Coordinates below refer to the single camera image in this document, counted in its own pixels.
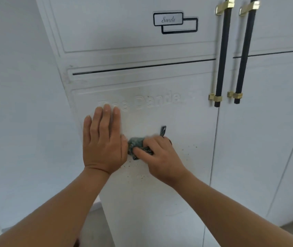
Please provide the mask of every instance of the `tile floor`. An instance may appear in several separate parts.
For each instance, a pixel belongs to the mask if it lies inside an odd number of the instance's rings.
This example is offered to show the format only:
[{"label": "tile floor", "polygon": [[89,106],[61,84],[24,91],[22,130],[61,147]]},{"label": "tile floor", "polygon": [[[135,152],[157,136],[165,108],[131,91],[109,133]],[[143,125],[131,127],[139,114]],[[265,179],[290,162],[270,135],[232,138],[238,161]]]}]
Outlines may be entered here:
[{"label": "tile floor", "polygon": [[[293,234],[293,222],[283,226]],[[88,214],[80,236],[81,247],[115,247],[102,208]]]}]

